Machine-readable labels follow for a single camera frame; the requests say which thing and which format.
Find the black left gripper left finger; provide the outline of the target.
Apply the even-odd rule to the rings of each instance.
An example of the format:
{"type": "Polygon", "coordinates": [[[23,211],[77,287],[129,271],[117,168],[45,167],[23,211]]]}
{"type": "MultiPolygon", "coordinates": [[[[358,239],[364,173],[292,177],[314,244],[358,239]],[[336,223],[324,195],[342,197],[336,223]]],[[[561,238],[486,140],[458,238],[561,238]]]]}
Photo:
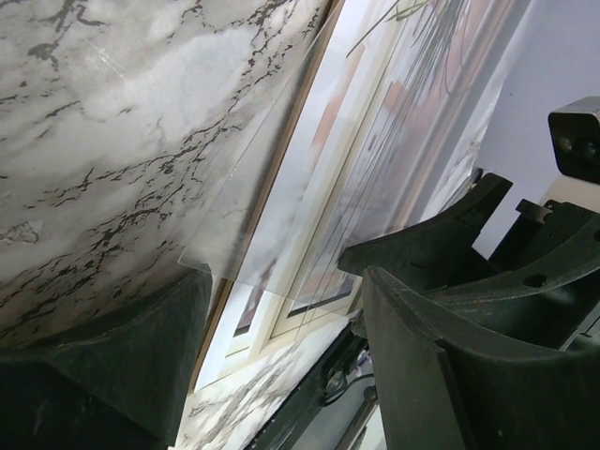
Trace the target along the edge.
{"type": "Polygon", "coordinates": [[[2,350],[2,448],[173,446],[212,284],[192,271],[106,315],[2,350]]]}

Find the clear acrylic sheet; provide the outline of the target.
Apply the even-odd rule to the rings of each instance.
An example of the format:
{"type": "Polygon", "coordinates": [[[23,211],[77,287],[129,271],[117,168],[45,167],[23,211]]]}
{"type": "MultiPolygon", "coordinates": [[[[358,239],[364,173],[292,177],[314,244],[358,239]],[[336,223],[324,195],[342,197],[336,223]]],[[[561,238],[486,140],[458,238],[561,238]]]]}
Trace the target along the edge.
{"type": "Polygon", "coordinates": [[[394,221],[396,197],[480,75],[506,1],[342,1],[181,256],[184,266],[310,298],[353,234],[394,221]]]}

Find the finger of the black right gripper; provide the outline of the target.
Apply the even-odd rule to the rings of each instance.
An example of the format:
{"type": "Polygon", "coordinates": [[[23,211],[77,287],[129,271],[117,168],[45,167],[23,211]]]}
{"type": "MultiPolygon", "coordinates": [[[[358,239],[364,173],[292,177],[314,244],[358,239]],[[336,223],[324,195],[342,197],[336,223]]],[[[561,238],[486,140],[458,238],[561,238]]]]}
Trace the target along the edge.
{"type": "Polygon", "coordinates": [[[563,351],[599,304],[599,217],[518,270],[426,298],[502,335],[563,351]]]}
{"type": "Polygon", "coordinates": [[[419,293],[495,275],[498,269],[473,243],[511,186],[510,181],[488,173],[437,216],[345,248],[337,268],[361,276],[370,266],[381,267],[419,293]]]}

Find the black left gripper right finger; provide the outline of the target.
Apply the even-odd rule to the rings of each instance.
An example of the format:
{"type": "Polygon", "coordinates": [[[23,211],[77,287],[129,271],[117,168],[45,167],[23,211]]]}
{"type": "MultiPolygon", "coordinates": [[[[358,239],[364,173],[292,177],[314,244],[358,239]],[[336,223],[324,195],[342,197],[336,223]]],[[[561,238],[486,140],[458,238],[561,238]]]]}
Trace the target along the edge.
{"type": "Polygon", "coordinates": [[[367,340],[390,449],[595,449],[599,350],[496,333],[381,268],[363,280],[367,340]]]}

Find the photo print with window scene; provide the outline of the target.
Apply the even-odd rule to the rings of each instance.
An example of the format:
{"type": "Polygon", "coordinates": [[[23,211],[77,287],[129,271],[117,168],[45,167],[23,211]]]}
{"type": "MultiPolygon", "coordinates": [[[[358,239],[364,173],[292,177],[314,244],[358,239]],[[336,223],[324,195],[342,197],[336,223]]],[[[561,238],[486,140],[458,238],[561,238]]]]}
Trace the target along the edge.
{"type": "Polygon", "coordinates": [[[215,281],[190,389],[315,341],[357,307],[346,247],[442,208],[467,176],[534,1],[339,1],[181,263],[215,281]]]}

